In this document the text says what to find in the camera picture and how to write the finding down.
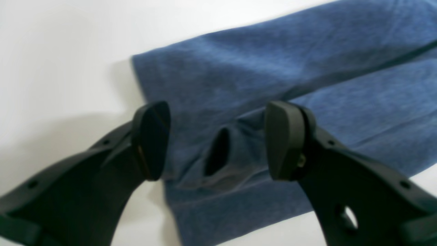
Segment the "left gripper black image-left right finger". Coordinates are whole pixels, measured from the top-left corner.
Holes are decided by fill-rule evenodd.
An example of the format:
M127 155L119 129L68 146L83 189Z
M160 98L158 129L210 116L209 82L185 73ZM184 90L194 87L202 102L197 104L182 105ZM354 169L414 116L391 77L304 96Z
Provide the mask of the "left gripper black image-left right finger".
M265 143L272 179L298 182L328 246L436 245L436 198L349 150L308 108L269 102Z

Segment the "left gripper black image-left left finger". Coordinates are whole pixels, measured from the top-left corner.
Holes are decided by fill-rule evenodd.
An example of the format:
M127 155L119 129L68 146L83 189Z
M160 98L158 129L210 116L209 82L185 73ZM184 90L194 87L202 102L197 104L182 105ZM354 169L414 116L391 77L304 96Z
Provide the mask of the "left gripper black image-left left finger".
M25 246L109 246L127 202L163 173L171 130L167 102L147 104L89 149L3 195L1 237Z

